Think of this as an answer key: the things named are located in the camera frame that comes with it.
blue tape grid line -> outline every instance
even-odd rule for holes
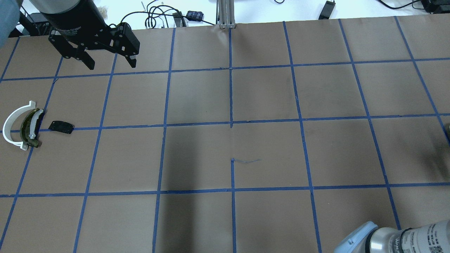
[[[95,159],[97,157],[97,150],[99,149],[99,143],[100,143],[100,136],[102,134],[102,126],[103,126],[103,121],[105,118],[105,111],[106,111],[106,105],[108,103],[108,96],[109,96],[109,90],[111,88],[111,81],[113,80],[113,73],[114,73],[114,68],[116,66],[116,60],[117,60],[117,54],[114,55],[114,61],[112,62],[112,68],[111,68],[111,74],[109,75],[109,81],[108,81],[108,87],[106,89],[106,95],[105,95],[105,100],[103,102],[103,110],[102,110],[102,117],[100,119],[100,126],[99,126],[99,132],[97,135],[97,141],[95,143],[95,148],[94,148],[94,155],[92,156],[92,163],[90,166],[90,170],[89,170],[89,176],[87,179],[87,184],[86,184],[86,190],[84,193],[84,198],[83,198],[83,205],[81,207],[81,213],[80,213],[80,220],[78,222],[78,228],[76,230],[76,237],[75,237],[75,243],[73,246],[73,253],[77,252],[77,247],[78,247],[78,240],[80,238],[80,231],[81,231],[81,225],[83,223],[83,217],[84,217],[84,211],[86,208],[86,202],[87,202],[87,197],[88,197],[88,193],[89,193],[89,187],[90,187],[90,182],[92,179],[92,172],[94,171],[94,165],[95,165]]]
[[[11,62],[11,59],[13,58],[13,54],[16,51],[17,45],[19,44],[19,40],[20,40],[20,37],[17,38],[16,44],[14,44],[14,47],[13,47],[13,51],[9,55],[8,62],[6,63],[6,66],[5,66],[4,70],[3,70],[3,73],[1,74],[0,82],[3,81],[3,78],[5,77],[6,70],[8,69],[9,63]]]
[[[446,61],[450,58],[427,58],[427,59],[407,59],[407,60],[384,60],[384,61],[357,61],[357,62],[335,62],[335,63],[303,63],[293,64],[294,67],[307,67],[307,66],[324,66],[324,65],[348,65],[348,64],[367,64],[367,63],[402,63],[402,62],[421,62],[421,61]],[[233,69],[255,69],[255,68],[287,68],[291,65],[268,65],[268,66],[247,66],[247,67],[229,67],[229,68],[199,68],[199,69],[181,69],[171,70],[172,73],[176,72],[199,72],[199,71],[220,71],[220,70],[233,70]],[[142,72],[125,72],[114,73],[114,76],[121,75],[141,75],[141,74],[156,74],[156,73],[168,73],[168,70],[161,71],[142,71]],[[109,76],[110,74],[88,74],[88,75],[72,75],[72,76],[60,76],[58,78],[76,78],[76,77],[101,77]],[[21,78],[6,78],[2,81],[21,81],[21,80],[39,80],[39,79],[53,79],[53,77],[21,77]]]
[[[440,113],[440,116],[450,116],[450,113]],[[435,114],[407,114],[407,115],[380,115],[370,116],[371,118],[407,118],[407,117],[436,117]],[[313,117],[302,118],[301,121],[321,121],[321,120],[352,120],[352,119],[367,119],[367,116],[351,116],[351,117]],[[273,122],[299,122],[297,118],[288,119],[264,119],[264,120],[240,120],[233,121],[233,124],[248,124],[248,123],[273,123]],[[229,121],[217,121],[217,122],[193,122],[193,123],[175,123],[166,124],[167,127],[185,127],[185,126],[205,126],[205,125],[228,125]],[[122,129],[122,128],[148,128],[148,127],[164,127],[164,124],[155,125],[129,125],[129,126],[103,126],[101,129]],[[74,131],[83,130],[98,130],[99,126],[92,127],[75,127]],[[50,129],[40,129],[39,132],[50,132]],[[11,130],[12,133],[18,133],[19,130]]]
[[[434,187],[434,186],[450,186],[450,182],[440,183],[405,183],[390,184],[391,188],[403,187]],[[322,185],[314,186],[314,190],[338,190],[338,189],[373,189],[385,188],[386,185]],[[119,191],[119,192],[89,192],[89,196],[122,196],[122,195],[166,195],[166,194],[199,194],[199,193],[215,193],[215,192],[247,192],[247,191],[285,191],[285,190],[310,190],[309,186],[289,186],[289,187],[255,187],[255,188],[218,188],[218,189],[201,189],[201,190],[162,190],[153,191]],[[35,194],[19,194],[18,198],[30,197],[74,197],[84,196],[83,192],[75,193],[35,193]],[[15,194],[2,194],[0,198],[14,198]]]
[[[159,162],[158,189],[157,189],[156,205],[155,205],[155,221],[153,224],[152,253],[155,253],[155,251],[156,251],[156,238],[157,238],[157,232],[158,232],[159,201],[161,198],[162,168],[163,168],[163,163],[164,163],[164,149],[166,146],[167,110],[168,110],[168,106],[169,106],[170,80],[171,80],[171,74],[172,74],[172,60],[173,60],[173,48],[174,48],[174,44],[175,44],[175,31],[176,31],[176,29],[173,29],[172,42],[171,42],[171,48],[170,48],[169,72],[167,73],[166,105],[164,107],[164,125],[163,125],[164,131],[162,134],[161,160]]]
[[[233,223],[233,253],[237,253],[236,246],[236,189],[234,187],[234,158],[231,159],[231,221]]]
[[[7,65],[6,65],[6,67],[5,67],[5,70],[4,70],[4,72],[3,72],[3,75],[5,74],[5,72],[6,72],[7,68],[8,68],[8,66],[9,66],[9,63],[11,62],[11,59],[12,59],[12,57],[13,57],[13,53],[14,53],[16,47],[17,47],[17,44],[18,44],[18,42],[19,42],[19,39],[20,39],[20,37],[19,37],[19,38],[17,39],[17,41],[16,41],[16,45],[14,46],[13,52],[11,53],[11,55],[10,55],[10,57],[9,57],[9,60],[8,60],[8,63],[7,63]],[[51,88],[50,88],[50,90],[49,90],[49,94],[48,94],[48,96],[47,96],[47,102],[45,103],[44,110],[47,109],[48,102],[49,102],[50,97],[51,97],[51,95],[52,95],[53,86],[54,86],[55,80],[57,79],[57,76],[58,76],[58,73],[59,73],[59,69],[61,68],[61,63],[62,63],[62,62],[63,62],[63,57],[61,56],[61,59],[60,59],[59,64],[58,64],[58,68],[56,69],[55,76],[53,77],[53,80],[54,80],[54,81],[53,81],[53,83],[52,83],[52,86],[51,86]],[[5,226],[4,226],[3,233],[2,233],[2,236],[1,236],[1,239],[0,239],[0,250],[1,250],[1,247],[3,246],[3,241],[4,241],[4,239],[5,239],[6,231],[8,230],[9,223],[11,222],[11,217],[12,217],[12,215],[13,215],[14,208],[15,208],[15,206],[16,206],[17,198],[18,198],[18,196],[19,196],[20,189],[21,189],[22,184],[23,184],[23,179],[25,178],[25,174],[26,174],[27,169],[28,169],[28,165],[30,164],[30,159],[31,159],[31,155],[33,154],[33,150],[34,150],[34,148],[31,147],[30,153],[28,154],[28,157],[27,157],[27,162],[25,163],[25,167],[24,167],[23,172],[22,172],[22,176],[20,177],[19,185],[17,186],[16,194],[14,195],[13,204],[11,205],[11,209],[10,209],[9,214],[8,214],[8,219],[7,219],[7,221],[6,221],[6,224],[5,224]]]
[[[431,106],[433,107],[435,116],[437,117],[437,120],[439,121],[439,124],[441,125],[442,131],[444,132],[445,138],[447,139],[447,143],[450,145],[450,140],[447,138],[447,134],[446,134],[446,129],[445,129],[444,123],[442,122],[442,119],[441,119],[441,117],[440,117],[440,115],[439,115],[439,113],[437,111],[437,107],[434,104],[433,99],[431,98],[430,91],[428,90],[427,85],[425,84],[423,76],[420,73],[419,67],[417,66],[417,63],[416,63],[416,59],[414,59],[413,53],[411,52],[411,48],[408,45],[408,41],[406,40],[405,34],[403,33],[403,30],[401,29],[400,23],[398,22],[398,18],[394,17],[394,19],[395,19],[395,22],[397,23],[397,27],[398,27],[398,29],[400,31],[401,37],[403,38],[403,41],[404,41],[405,46],[406,46],[406,49],[408,50],[409,56],[411,57],[411,60],[412,60],[412,62],[414,64],[414,68],[416,69],[417,75],[420,78],[420,82],[422,83],[423,89],[427,93],[428,99],[430,100]]]
[[[371,119],[371,116],[370,116],[370,113],[369,113],[369,109],[367,107],[366,100],[364,98],[364,93],[363,93],[363,89],[361,87],[360,79],[358,77],[358,72],[356,71],[355,63],[353,62],[353,57],[351,55],[350,47],[348,45],[347,36],[345,35],[344,26],[342,25],[342,22],[341,22],[340,19],[338,19],[338,21],[339,21],[339,26],[340,26],[341,31],[342,31],[342,36],[344,38],[345,46],[347,47],[348,56],[350,57],[350,62],[352,62],[351,66],[353,68],[353,72],[354,72],[355,78],[356,78],[356,83],[358,84],[358,89],[359,89],[360,94],[361,94],[361,99],[363,101],[364,110],[366,111],[367,121],[369,122],[370,131],[372,132],[373,142],[375,144],[375,149],[377,150],[377,155],[378,155],[378,159],[380,161],[381,170],[383,172],[384,182],[385,182],[385,185],[386,185],[387,194],[389,196],[389,201],[391,202],[391,207],[392,207],[392,212],[394,214],[394,219],[396,221],[397,229],[400,230],[401,229],[400,220],[399,220],[398,215],[397,215],[397,209],[395,207],[394,198],[392,197],[391,188],[389,186],[389,180],[387,178],[386,169],[384,167],[384,162],[383,162],[383,158],[381,156],[380,147],[378,145],[377,137],[375,135],[375,130],[374,130],[374,126],[372,124],[372,119]]]
[[[231,29],[228,29],[228,51],[229,51],[229,126],[233,128],[233,54],[231,46]]]
[[[297,112],[298,112],[298,118],[303,119],[302,112],[300,110],[300,104],[298,102],[298,93],[297,93],[297,81],[295,79],[295,71],[294,71],[294,63],[292,60],[292,52],[291,52],[291,45],[289,43],[289,36],[288,36],[288,29],[286,28],[286,22],[283,21],[283,28],[284,28],[284,35],[286,36],[286,43],[288,46],[288,53],[289,53],[289,62],[291,66],[291,73],[292,73],[292,83],[294,88],[294,95],[295,95],[295,102],[297,105]],[[300,134],[301,134],[301,142],[303,143],[303,153],[305,155],[305,163],[306,163],[306,172],[308,175],[308,186],[310,190],[310,197],[311,197],[311,207],[312,207],[312,216],[314,221],[314,229],[315,229],[315,237],[317,241],[317,249],[319,253],[322,253],[322,245],[320,243],[320,234],[319,234],[319,224],[317,222],[317,212],[315,209],[315,200],[314,200],[314,186],[312,183],[312,177],[311,177],[311,170],[309,165],[309,159],[308,159],[308,149],[306,148],[306,140],[305,140],[305,131],[303,128],[303,120],[299,120],[300,122]]]

label on robot arm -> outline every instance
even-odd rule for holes
[[[61,34],[64,34],[66,36],[75,36],[78,33],[78,30],[80,30],[81,27],[76,27],[68,30],[59,30]]]
[[[450,253],[447,227],[450,228],[450,221],[406,231],[401,237],[403,253]]]

grid square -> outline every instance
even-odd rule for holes
[[[156,253],[233,251],[231,193],[163,194]]]
[[[417,66],[438,112],[450,113],[449,75],[446,74],[450,69],[450,61],[417,62]]]
[[[155,195],[89,196],[78,253],[151,251]]]
[[[102,130],[90,191],[157,190],[162,131],[160,127]]]
[[[15,194],[29,151],[22,151],[3,140],[0,141],[0,150],[0,195]]]
[[[396,227],[386,188],[315,190],[314,197],[322,252],[333,252],[367,221]]]
[[[53,120],[69,122],[75,127],[98,127],[108,88],[109,77],[60,78],[55,82],[44,127]]]
[[[233,71],[233,119],[298,118],[290,68]]]
[[[295,67],[301,116],[365,116],[351,65]]]
[[[41,80],[20,80],[20,81],[3,81],[0,85],[0,123],[6,121],[6,118],[17,108],[28,105],[30,100],[36,102],[36,107],[44,108],[49,96],[52,79]],[[17,118],[11,127],[12,130],[19,130],[28,113],[23,113]]]
[[[8,38],[6,39],[4,45],[0,47],[0,77],[3,74],[3,71],[8,63],[9,57],[11,56],[11,52],[16,45],[18,38]]]
[[[231,186],[229,125],[168,127],[161,190]]]
[[[234,124],[232,132],[236,188],[308,186],[298,122]]]
[[[87,50],[86,51],[95,61],[95,68],[90,70],[82,61],[74,58],[63,59],[59,68],[58,76],[74,76],[74,75],[92,75],[92,74],[109,74],[113,67],[114,54],[107,50]]]
[[[239,24],[231,38],[233,67],[290,64],[281,22]]]
[[[398,17],[409,49],[416,59],[450,57],[449,14]]]
[[[164,123],[167,74],[114,76],[104,126]]]
[[[354,61],[411,59],[394,17],[343,19],[342,26]]]
[[[219,26],[177,28],[172,69],[227,68],[229,65],[228,29]]]
[[[336,19],[286,22],[294,64],[349,62]]]
[[[450,147],[436,117],[372,119],[372,123],[389,183],[450,181]]]
[[[13,200],[14,198],[0,198],[0,229],[6,225]]]
[[[305,121],[314,185],[384,184],[366,119]]]
[[[2,253],[72,252],[83,197],[18,198]]]
[[[236,244],[246,253],[318,252],[310,192],[237,192]]]
[[[39,141],[42,146],[33,150],[20,193],[84,192],[97,131],[42,132]]]
[[[20,37],[4,77],[53,77],[60,60],[47,36]]]
[[[167,123],[230,120],[229,71],[173,73]]]
[[[370,115],[434,113],[413,63],[356,65]]]
[[[173,28],[133,30],[133,33],[141,42],[136,67],[132,68],[125,57],[118,55],[114,72],[169,70]]]
[[[450,217],[450,186],[391,188],[402,228],[420,227]]]

white plastic frame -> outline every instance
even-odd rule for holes
[[[36,102],[30,101],[29,105],[24,105],[20,108],[17,108],[15,111],[13,111],[12,114],[6,118],[6,121],[3,124],[3,138],[18,147],[22,150],[28,150],[28,144],[24,143],[23,141],[13,141],[11,138],[11,127],[13,126],[14,121],[24,112],[33,110],[36,108]]]

white table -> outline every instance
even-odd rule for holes
[[[277,4],[274,0],[234,0],[236,23],[267,23],[294,20],[315,20],[325,4],[326,0],[285,0],[283,4]],[[385,16],[406,16],[427,14],[424,10],[413,9],[411,6],[399,10],[392,10],[376,0],[335,0],[336,6],[331,18],[366,18]],[[119,23],[123,16],[133,11],[143,11],[140,0],[94,0],[97,6],[108,7],[107,24]],[[401,6],[410,0],[384,0],[390,6]],[[158,0],[152,5],[170,5],[186,15],[188,10],[201,11],[205,14],[204,20],[215,23],[216,0]],[[24,8],[29,13],[37,12],[36,8],[25,0]],[[415,3],[416,8],[421,8],[421,3]],[[133,14],[125,19],[133,29],[145,29],[144,20],[146,14]],[[173,18],[167,17],[169,25],[174,26]],[[199,22],[189,22],[188,26],[207,25]]]

